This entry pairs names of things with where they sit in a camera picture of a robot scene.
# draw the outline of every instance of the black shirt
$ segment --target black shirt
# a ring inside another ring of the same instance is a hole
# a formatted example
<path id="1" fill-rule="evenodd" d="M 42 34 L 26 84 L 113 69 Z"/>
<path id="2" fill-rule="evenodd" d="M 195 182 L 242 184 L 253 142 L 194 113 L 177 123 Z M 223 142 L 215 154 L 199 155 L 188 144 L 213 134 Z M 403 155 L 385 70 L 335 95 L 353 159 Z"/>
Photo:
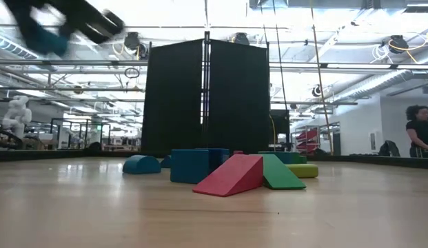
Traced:
<path id="1" fill-rule="evenodd" d="M 416 131 L 418 138 L 428 145 L 428 121 L 409 121 L 407 123 L 407 130 L 413 129 Z"/>

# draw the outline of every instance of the black partition panel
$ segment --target black partition panel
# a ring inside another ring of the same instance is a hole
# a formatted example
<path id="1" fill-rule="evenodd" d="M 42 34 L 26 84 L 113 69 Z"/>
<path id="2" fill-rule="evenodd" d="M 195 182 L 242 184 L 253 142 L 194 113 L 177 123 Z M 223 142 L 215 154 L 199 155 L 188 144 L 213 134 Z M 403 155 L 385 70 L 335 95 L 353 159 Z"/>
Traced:
<path id="1" fill-rule="evenodd" d="M 147 69 L 142 152 L 201 144 L 203 40 L 152 48 Z"/>
<path id="2" fill-rule="evenodd" d="M 211 40 L 208 143 L 255 153 L 269 144 L 267 50 Z"/>

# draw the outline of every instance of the yellow foam block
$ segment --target yellow foam block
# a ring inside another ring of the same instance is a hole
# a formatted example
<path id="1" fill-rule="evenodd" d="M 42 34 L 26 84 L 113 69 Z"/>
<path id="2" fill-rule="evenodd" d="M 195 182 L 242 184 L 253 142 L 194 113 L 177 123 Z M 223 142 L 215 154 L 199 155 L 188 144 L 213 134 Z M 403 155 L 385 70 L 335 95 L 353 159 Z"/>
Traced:
<path id="1" fill-rule="evenodd" d="M 313 164 L 292 164 L 285 166 L 299 178 L 315 178 L 318 176 L 318 166 Z"/>

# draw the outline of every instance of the dark hair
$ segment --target dark hair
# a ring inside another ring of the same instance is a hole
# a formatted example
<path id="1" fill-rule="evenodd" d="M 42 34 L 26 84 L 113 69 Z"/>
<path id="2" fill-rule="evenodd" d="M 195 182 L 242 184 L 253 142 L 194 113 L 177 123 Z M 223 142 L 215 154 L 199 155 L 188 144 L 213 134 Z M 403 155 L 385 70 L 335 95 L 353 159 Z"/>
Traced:
<path id="1" fill-rule="evenodd" d="M 416 115 L 419 113 L 420 110 L 424 110 L 427 109 L 427 106 L 419 106 L 419 105 L 413 105 L 413 106 L 409 106 L 407 108 L 407 111 L 405 112 L 407 114 L 407 120 L 408 121 L 415 121 L 416 120 Z"/>

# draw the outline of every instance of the woman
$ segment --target woman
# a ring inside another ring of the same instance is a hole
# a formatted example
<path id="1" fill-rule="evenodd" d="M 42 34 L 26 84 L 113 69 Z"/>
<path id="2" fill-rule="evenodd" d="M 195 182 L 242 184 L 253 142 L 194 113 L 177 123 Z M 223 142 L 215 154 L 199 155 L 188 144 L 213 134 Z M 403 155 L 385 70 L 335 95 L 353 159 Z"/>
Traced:
<path id="1" fill-rule="evenodd" d="M 409 154 L 412 158 L 428 158 L 428 107 L 407 108 L 407 133 L 411 139 Z"/>

